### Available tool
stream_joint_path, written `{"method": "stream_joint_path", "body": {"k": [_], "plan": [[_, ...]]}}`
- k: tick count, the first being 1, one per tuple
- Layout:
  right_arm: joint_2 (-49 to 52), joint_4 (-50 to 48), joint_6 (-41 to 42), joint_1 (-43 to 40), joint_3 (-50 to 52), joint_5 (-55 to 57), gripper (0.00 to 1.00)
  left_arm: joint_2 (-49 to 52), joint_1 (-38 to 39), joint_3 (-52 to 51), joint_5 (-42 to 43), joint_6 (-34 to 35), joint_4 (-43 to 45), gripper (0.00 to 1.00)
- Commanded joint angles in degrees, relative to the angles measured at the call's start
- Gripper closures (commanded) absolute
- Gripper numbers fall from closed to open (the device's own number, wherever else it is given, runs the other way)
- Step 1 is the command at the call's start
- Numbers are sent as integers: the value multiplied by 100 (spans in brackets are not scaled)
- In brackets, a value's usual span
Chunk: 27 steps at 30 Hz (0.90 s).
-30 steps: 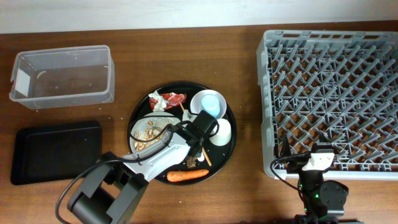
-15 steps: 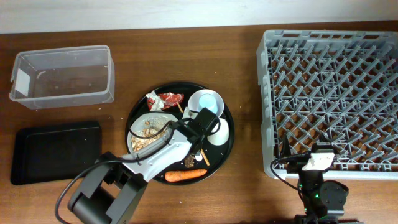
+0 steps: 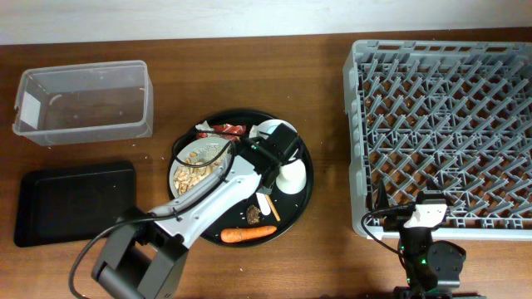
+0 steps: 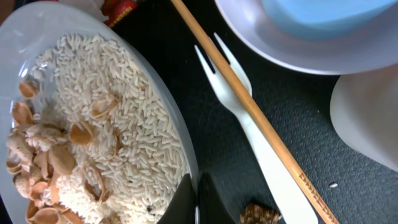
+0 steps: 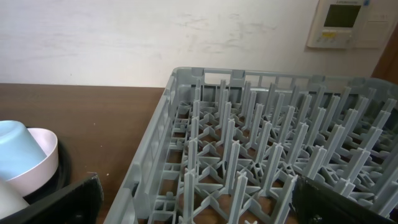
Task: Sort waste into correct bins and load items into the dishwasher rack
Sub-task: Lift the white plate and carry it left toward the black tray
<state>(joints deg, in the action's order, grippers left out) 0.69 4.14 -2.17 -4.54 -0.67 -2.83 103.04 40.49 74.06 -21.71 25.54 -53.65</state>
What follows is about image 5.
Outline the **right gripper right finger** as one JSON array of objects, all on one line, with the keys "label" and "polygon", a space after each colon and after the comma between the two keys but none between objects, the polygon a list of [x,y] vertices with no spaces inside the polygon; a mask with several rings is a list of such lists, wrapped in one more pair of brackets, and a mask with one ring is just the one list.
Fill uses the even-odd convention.
[{"label": "right gripper right finger", "polygon": [[395,224],[308,177],[298,177],[290,206],[299,224]]}]

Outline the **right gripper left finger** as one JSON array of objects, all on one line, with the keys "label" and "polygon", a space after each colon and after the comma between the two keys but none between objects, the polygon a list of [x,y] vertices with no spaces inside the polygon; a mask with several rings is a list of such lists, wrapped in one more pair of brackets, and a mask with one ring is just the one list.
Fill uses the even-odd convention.
[{"label": "right gripper left finger", "polygon": [[8,217],[2,224],[96,223],[104,200],[97,173],[72,183]]}]

